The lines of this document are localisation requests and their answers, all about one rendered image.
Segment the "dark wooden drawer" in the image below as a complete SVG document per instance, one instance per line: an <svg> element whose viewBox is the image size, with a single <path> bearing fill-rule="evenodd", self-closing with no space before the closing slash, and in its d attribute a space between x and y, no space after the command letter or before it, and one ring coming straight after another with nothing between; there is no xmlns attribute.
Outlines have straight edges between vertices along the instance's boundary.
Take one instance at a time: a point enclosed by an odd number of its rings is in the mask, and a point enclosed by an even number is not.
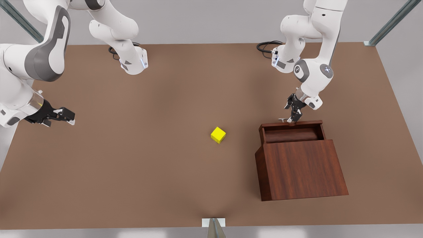
<svg viewBox="0 0 423 238"><path fill-rule="evenodd" d="M262 124L259 134L262 144L326 139L321 120Z"/></svg>

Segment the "yellow cube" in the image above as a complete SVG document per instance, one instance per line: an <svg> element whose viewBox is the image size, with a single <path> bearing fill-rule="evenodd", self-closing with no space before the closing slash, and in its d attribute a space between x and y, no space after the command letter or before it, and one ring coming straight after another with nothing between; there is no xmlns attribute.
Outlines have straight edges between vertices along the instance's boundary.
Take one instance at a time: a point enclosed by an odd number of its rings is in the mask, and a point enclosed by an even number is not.
<svg viewBox="0 0 423 238"><path fill-rule="evenodd" d="M225 138L226 136L226 132L223 131L221 128L216 127L213 132L211 133L211 138L217 142L218 144L220 144L222 142L222 140Z"/></svg>

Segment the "dark wooden cabinet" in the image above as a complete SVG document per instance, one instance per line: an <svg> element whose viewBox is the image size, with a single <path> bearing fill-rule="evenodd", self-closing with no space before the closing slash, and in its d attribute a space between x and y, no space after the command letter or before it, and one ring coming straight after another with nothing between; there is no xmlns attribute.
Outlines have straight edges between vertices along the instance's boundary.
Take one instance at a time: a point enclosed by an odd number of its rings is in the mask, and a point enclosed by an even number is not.
<svg viewBox="0 0 423 238"><path fill-rule="evenodd" d="M262 201L349 194L333 140L265 143L255 160Z"/></svg>

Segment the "silver frame post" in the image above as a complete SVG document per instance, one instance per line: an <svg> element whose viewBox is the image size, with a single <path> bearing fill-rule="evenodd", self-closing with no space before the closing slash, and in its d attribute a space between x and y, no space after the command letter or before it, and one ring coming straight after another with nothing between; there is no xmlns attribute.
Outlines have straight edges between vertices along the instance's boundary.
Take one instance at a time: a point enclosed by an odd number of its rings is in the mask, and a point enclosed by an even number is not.
<svg viewBox="0 0 423 238"><path fill-rule="evenodd" d="M391 17L391 19L369 40L365 46L375 47L390 33L422 0L407 0L407 2Z"/></svg>
<svg viewBox="0 0 423 238"><path fill-rule="evenodd" d="M41 33L8 0L0 0L0 7L36 42L41 43L44 40Z"/></svg>
<svg viewBox="0 0 423 238"><path fill-rule="evenodd" d="M223 227L226 226L225 218L203 218L202 227L207 227L207 238L226 238Z"/></svg>

